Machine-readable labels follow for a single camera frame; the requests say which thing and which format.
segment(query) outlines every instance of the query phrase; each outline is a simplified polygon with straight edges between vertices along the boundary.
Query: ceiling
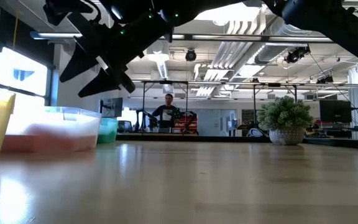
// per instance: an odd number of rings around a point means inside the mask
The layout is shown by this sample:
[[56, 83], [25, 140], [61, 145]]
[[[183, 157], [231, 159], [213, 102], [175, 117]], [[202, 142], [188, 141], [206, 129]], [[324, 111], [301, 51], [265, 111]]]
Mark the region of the ceiling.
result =
[[[19, 19], [33, 27], [39, 32], [76, 32], [75, 28], [65, 19], [59, 26], [55, 27], [46, 22], [42, 6], [45, 0], [0, 0], [0, 6], [16, 15], [19, 9]], [[111, 26], [113, 21], [109, 18], [107, 12], [101, 7], [103, 12], [101, 23]], [[85, 15], [91, 19], [96, 14]], [[275, 19], [275, 16], [267, 11], [267, 25]], [[177, 27], [175, 33], [188, 34], [223, 34], [227, 32], [229, 25], [219, 27], [212, 21], [191, 21], [185, 25]], [[220, 42], [205, 41], [174, 41], [169, 44], [170, 60], [166, 61], [168, 72], [183, 71], [193, 73], [197, 63], [211, 63], [221, 46]], [[291, 80], [293, 82], [307, 82], [321, 72], [321, 69], [333, 69], [335, 82], [341, 83], [347, 81], [347, 69], [355, 65], [357, 58], [336, 44], [311, 44], [311, 54], [314, 59], [308, 55], [299, 63], [287, 65], [283, 62], [283, 55], [277, 57], [269, 66], [266, 66], [259, 72], [258, 79], [261, 82], [283, 82]], [[197, 61], [186, 62], [185, 54], [188, 49], [195, 49]], [[136, 58], [128, 65], [128, 74], [132, 78], [139, 75], [151, 74], [157, 70], [157, 64], [147, 59]]]

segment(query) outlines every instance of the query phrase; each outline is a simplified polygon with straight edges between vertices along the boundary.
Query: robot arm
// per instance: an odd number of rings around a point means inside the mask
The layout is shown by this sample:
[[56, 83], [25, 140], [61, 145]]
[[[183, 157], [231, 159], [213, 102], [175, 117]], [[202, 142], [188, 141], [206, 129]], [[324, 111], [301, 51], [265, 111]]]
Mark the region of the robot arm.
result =
[[[82, 37], [75, 38], [76, 49], [60, 81], [68, 81], [101, 64], [99, 75], [79, 93], [80, 97], [103, 91], [127, 91], [135, 85], [125, 74], [126, 64], [143, 57], [143, 51], [161, 36], [172, 39], [176, 26], [193, 20], [199, 13], [242, 2], [240, 0], [99, 0], [115, 23], [99, 24], [99, 16], [86, 20], [81, 13], [90, 7], [81, 0], [46, 0], [47, 19], [58, 25], [66, 15]], [[342, 0], [263, 0], [287, 24], [318, 31], [358, 57], [358, 17], [342, 7]]]

